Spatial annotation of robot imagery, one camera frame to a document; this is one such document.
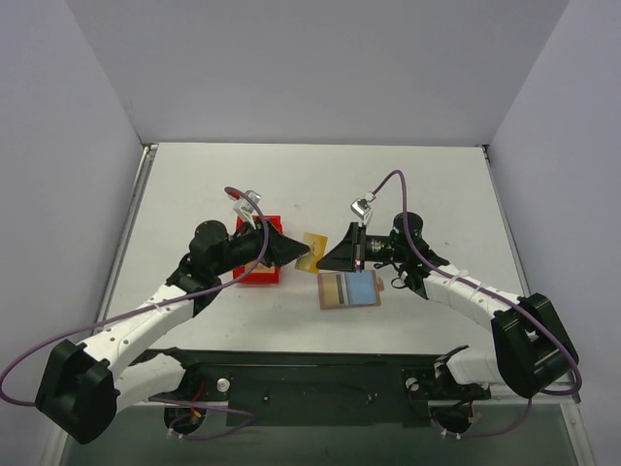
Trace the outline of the tan leather card holder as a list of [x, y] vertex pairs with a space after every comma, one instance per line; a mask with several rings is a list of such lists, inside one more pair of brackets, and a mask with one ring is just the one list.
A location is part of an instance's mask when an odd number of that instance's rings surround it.
[[[348, 304], [336, 309], [323, 309], [320, 302], [319, 276], [321, 274], [342, 273], [346, 282]], [[375, 271], [362, 272], [330, 272], [317, 276], [319, 308], [322, 311], [377, 307], [381, 304], [380, 293], [384, 289], [382, 279]]]

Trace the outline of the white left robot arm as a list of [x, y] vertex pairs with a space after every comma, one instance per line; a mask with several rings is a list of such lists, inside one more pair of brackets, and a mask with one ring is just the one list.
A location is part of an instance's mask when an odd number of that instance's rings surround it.
[[160, 337], [205, 310], [221, 289], [221, 275], [253, 262], [282, 267], [309, 250], [268, 220], [246, 224], [237, 234], [229, 234], [218, 220], [199, 224], [187, 254], [149, 298], [146, 312], [119, 317], [77, 344], [63, 340], [52, 349], [36, 408], [85, 445], [135, 402], [161, 392], [180, 400], [191, 398], [200, 385], [196, 371], [167, 354], [138, 366], [133, 361]]

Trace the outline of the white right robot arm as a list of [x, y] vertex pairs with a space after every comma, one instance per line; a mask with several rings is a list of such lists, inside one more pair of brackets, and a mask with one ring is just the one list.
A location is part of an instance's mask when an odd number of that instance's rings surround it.
[[550, 385], [576, 373], [579, 357], [552, 302], [540, 293], [520, 296], [472, 278], [437, 255], [422, 237], [423, 220], [394, 217], [386, 236], [353, 222], [317, 262], [323, 271], [360, 272], [367, 264], [393, 267], [403, 286], [445, 305], [491, 334], [493, 348], [458, 347], [435, 362], [433, 383], [445, 397], [468, 385], [503, 384], [523, 398], [551, 394]]

